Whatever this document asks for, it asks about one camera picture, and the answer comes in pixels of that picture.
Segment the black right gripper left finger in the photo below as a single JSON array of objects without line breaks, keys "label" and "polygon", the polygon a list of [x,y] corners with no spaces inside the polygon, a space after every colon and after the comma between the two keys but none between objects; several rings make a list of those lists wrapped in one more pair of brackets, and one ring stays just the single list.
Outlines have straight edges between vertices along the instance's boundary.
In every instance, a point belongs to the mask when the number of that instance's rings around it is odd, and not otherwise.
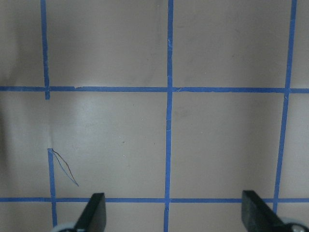
[{"label": "black right gripper left finger", "polygon": [[106,202],[104,193],[94,193],[73,227],[74,232],[104,232]]}]

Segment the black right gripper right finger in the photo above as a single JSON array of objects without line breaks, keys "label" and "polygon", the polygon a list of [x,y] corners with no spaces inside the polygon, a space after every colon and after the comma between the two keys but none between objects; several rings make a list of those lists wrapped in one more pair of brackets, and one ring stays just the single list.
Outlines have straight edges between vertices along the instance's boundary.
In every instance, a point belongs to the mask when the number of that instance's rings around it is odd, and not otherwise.
[{"label": "black right gripper right finger", "polygon": [[248,232],[289,231],[289,227],[253,190],[242,192],[241,220]]}]

